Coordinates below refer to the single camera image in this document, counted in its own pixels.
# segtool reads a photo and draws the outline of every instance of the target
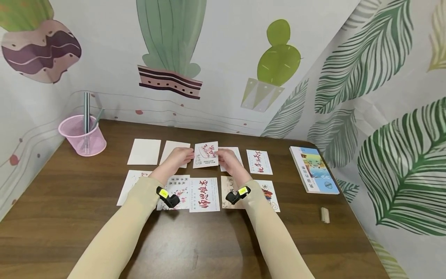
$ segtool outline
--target yellow label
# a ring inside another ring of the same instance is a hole
[[[243,187],[243,188],[239,189],[240,196],[244,195],[245,193],[248,193],[248,189],[246,187]]]
[[[161,189],[160,196],[162,196],[163,198],[167,199],[167,197],[169,196],[169,193],[166,190]]]

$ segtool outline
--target book cover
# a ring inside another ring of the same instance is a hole
[[[317,149],[291,146],[290,151],[308,193],[339,194]]]

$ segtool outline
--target white card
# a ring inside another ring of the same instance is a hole
[[[229,149],[232,150],[235,154],[235,156],[237,157],[237,159],[239,160],[240,164],[242,164],[243,166],[243,162],[242,162],[242,156],[240,155],[240,151],[238,147],[219,147],[219,149]],[[220,166],[220,170],[221,171],[226,171],[226,169],[223,166]]]
[[[215,154],[219,142],[204,142],[195,145],[194,169],[219,165],[219,157]]]
[[[173,175],[164,187],[169,196],[175,194],[180,198],[180,203],[174,208],[169,208],[161,199],[158,201],[157,210],[189,209],[190,205],[190,175]]]
[[[127,165],[157,165],[161,140],[135,138]]]
[[[191,178],[189,212],[208,211],[220,211],[217,178]]]
[[[121,194],[119,195],[118,203],[116,205],[123,205],[127,199],[127,194],[130,189],[136,184],[141,176],[148,177],[151,171],[128,171],[127,177],[124,181],[124,186],[122,187]]]
[[[232,205],[226,200],[226,195],[229,192],[234,191],[234,187],[237,188],[237,184],[232,176],[222,176],[222,208],[227,209],[244,209],[243,203],[239,200],[236,204]]]
[[[275,212],[280,212],[279,203],[277,202],[276,191],[274,190],[273,182],[270,180],[256,180],[262,188],[266,200],[269,202]]]
[[[164,145],[163,155],[161,155],[160,165],[167,159],[167,157],[170,155],[175,147],[190,147],[190,143],[166,141],[166,145]],[[184,164],[181,167],[187,168],[187,164]]]
[[[248,154],[249,171],[261,175],[272,175],[273,170],[269,163],[268,152],[257,150],[246,150]]]

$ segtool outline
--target green cactus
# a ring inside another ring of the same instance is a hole
[[[0,26],[8,32],[33,31],[53,16],[48,0],[0,1]]]
[[[260,58],[257,65],[257,79],[281,86],[297,71],[301,63],[301,54],[294,46],[287,45],[290,28],[286,20],[279,19],[271,23],[266,35],[272,47]]]
[[[194,78],[200,66],[190,63],[203,24],[206,0],[136,0],[141,32],[149,54],[147,67]]]

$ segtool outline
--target printed wall cloth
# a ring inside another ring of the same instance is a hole
[[[88,91],[108,119],[313,142],[389,276],[443,278],[446,0],[4,0],[0,26],[6,211]]]

